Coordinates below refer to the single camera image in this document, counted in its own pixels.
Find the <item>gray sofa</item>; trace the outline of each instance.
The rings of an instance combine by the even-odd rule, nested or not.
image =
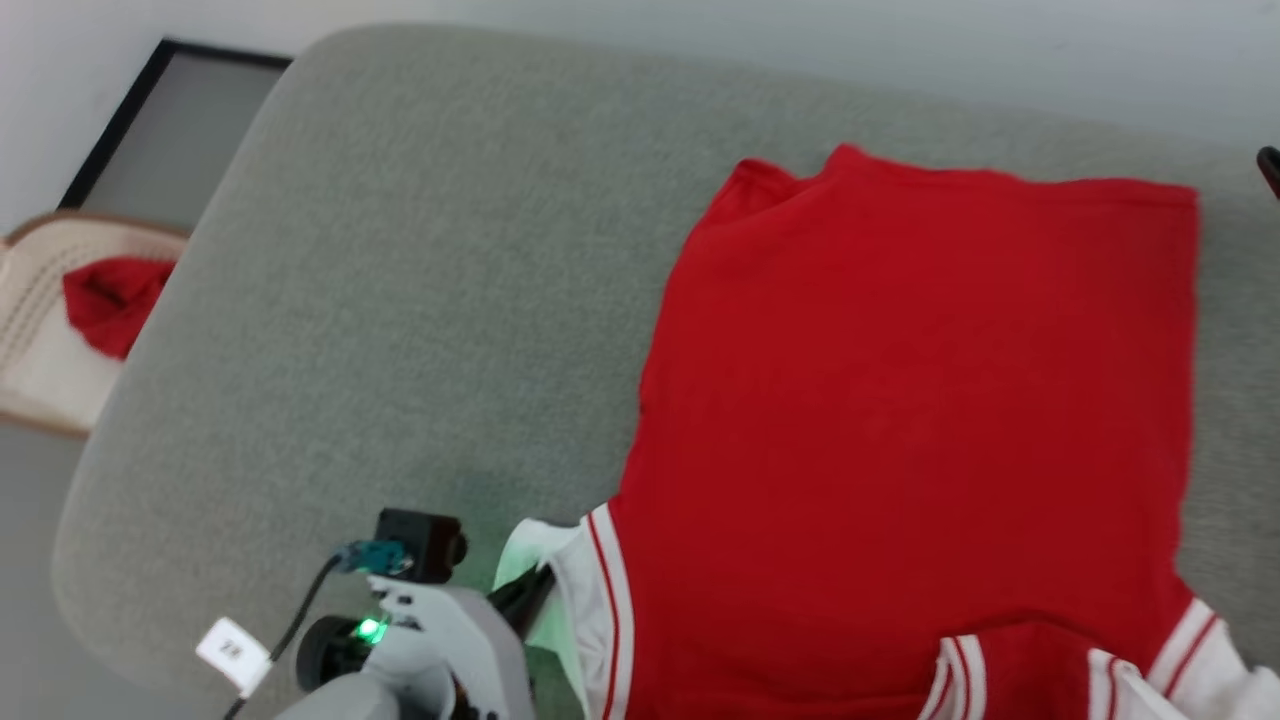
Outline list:
[[[842,141],[1201,188],[1180,568],[1280,665],[1280,206],[1249,149],[429,26],[328,38],[262,109],[77,473],[52,561],[67,621],[212,716],[234,692],[196,657],[204,632],[227,615],[274,642],[384,506],[462,518],[458,580],[486,587],[521,518],[572,521],[614,489],[663,283],[733,164],[808,173]],[[312,615],[371,607],[338,578]],[[576,715],[534,666],[545,716]],[[278,670],[246,716],[294,696]]]

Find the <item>black object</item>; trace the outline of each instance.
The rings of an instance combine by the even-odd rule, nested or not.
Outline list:
[[[315,579],[311,580],[311,587],[307,588],[307,594],[302,598],[302,605],[300,605],[298,611],[293,614],[293,620],[289,623],[288,629],[284,630],[284,635],[280,637],[280,642],[275,643],[275,648],[271,650],[271,665],[279,662],[280,657],[284,656],[284,651],[289,648],[289,643],[292,643],[293,637],[298,634],[302,621],[307,619],[307,611],[311,610],[311,603],[315,602],[316,594],[320,592],[320,585],[324,584],[329,573],[333,573],[333,569],[337,568],[339,562],[342,562],[342,555],[333,555],[328,561],[325,561],[324,568],[320,568],[320,571],[316,573]],[[244,698],[238,698],[227,710],[227,715],[223,716],[223,720],[236,717],[243,707]]]
[[[151,91],[155,90],[156,83],[160,82],[160,76],[164,74],[165,68],[169,67],[169,61],[173,60],[175,55],[189,55],[193,58],[207,58],[212,60],[225,60],[228,63],[244,63],[250,65],[259,65],[264,68],[280,69],[289,67],[293,60],[291,58],[282,58],[279,55],[261,55],[257,53],[242,53],[239,50],[224,50],[221,47],[210,47],[207,45],[193,45],[191,42],[179,42],[177,40],[165,38],[156,45],[151,58],[147,63],[142,65],[142,72],[138,73],[137,79],[133,81],[133,86],[124,95],[124,100],[115,109],[115,114],[111,115],[110,122],[106,123],[106,129],[99,136],[97,143],[93,145],[93,150],[90,151],[88,158],[84,159],[84,164],[81,165],[79,172],[76,173],[76,179],[67,188],[67,193],[63,195],[63,200],[58,204],[59,209],[79,208],[88,199],[88,193],[93,190],[93,184],[97,183],[97,178],[102,176],[102,170],[106,169],[106,164],[111,161],[111,155],[115,155],[115,150],[120,146],[124,140],[124,133],[128,132],[129,126],[138,117],[142,110],[142,105],[150,97]]]
[[[447,515],[388,507],[378,514],[374,539],[404,546],[413,564],[402,573],[387,577],[410,583],[444,584],[453,577],[453,568],[467,556],[462,523]]]
[[[325,615],[298,643],[294,670],[302,692],[315,692],[340,675],[360,673],[374,646],[355,637],[360,620]]]
[[[1262,170],[1262,177],[1267,179],[1276,200],[1280,200],[1280,150],[1275,147],[1258,150],[1258,169]]]
[[[556,575],[552,573],[550,565],[530,568],[524,575],[489,593],[489,603],[511,625],[511,629],[516,630],[516,635],[525,639],[553,587],[556,587]]]

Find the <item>red t-shirt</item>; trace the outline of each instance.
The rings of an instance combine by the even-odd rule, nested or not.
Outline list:
[[[741,163],[584,525],[600,715],[915,719],[941,638],[1027,623],[1151,671],[1193,601],[1197,231],[1183,187]]]

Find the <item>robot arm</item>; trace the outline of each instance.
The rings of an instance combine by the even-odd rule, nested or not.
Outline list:
[[[298,678],[315,692],[276,720],[535,720],[524,635],[553,584],[549,568],[488,597],[369,575],[384,619],[312,625]]]

